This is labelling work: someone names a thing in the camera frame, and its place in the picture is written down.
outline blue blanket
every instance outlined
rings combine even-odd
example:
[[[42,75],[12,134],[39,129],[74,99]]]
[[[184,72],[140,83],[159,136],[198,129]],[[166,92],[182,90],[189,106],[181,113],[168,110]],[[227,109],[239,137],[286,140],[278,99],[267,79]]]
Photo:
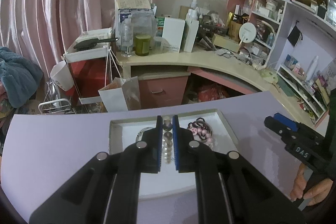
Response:
[[[3,83],[12,107],[23,106],[36,92],[43,72],[33,62],[0,47],[0,80]]]

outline pink drawer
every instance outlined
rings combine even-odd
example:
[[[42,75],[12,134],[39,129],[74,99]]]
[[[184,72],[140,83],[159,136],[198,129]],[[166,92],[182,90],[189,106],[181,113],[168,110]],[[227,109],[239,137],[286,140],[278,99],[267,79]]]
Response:
[[[139,81],[142,109],[182,103],[188,76]]]

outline white wire rack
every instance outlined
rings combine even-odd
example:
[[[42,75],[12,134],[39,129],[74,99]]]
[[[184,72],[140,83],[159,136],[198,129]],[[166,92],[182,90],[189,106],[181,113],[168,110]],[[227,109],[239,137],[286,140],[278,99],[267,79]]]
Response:
[[[68,99],[48,100],[48,95],[44,98],[44,102],[39,104],[41,114],[77,114],[77,111],[72,108],[71,102]]]

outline drawer handle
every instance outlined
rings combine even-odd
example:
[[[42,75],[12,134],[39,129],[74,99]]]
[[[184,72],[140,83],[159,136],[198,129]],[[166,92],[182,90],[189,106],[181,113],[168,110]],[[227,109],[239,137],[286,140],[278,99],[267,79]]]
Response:
[[[160,91],[151,91],[152,94],[159,94],[159,93],[163,93],[163,89],[161,89]]]

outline desk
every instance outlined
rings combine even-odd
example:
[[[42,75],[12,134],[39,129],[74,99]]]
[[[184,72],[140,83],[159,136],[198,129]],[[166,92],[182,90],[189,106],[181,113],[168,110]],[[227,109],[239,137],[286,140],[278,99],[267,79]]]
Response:
[[[219,109],[239,140],[239,152],[283,193],[290,192],[299,162],[263,123],[265,117],[277,112],[290,115],[270,92],[121,113],[15,115],[3,151],[2,188],[27,221],[88,160],[98,152],[108,152],[111,120],[204,109]],[[195,223],[192,216],[196,214],[195,192],[178,194],[140,200],[138,223]]]
[[[238,79],[260,91],[270,91],[274,98],[276,98],[277,101],[291,114],[293,119],[297,122],[302,122],[311,128],[315,128],[308,114],[300,108],[294,97],[288,97],[282,90],[278,91],[274,85],[265,81],[260,76],[259,72],[235,58],[228,59],[218,56],[214,52],[207,52],[198,47],[194,47],[193,52],[191,53],[150,53],[148,56],[134,55],[129,58],[122,57],[120,53],[117,53],[117,61],[119,65],[122,66],[124,77],[126,78],[130,77],[132,67],[147,65],[189,66],[189,72],[196,73],[223,85],[225,85],[225,81],[228,81],[228,76],[233,76],[234,81],[231,80],[233,85],[239,85],[236,80]],[[199,68],[210,69],[213,70],[213,72],[209,72],[209,70],[200,70]]]

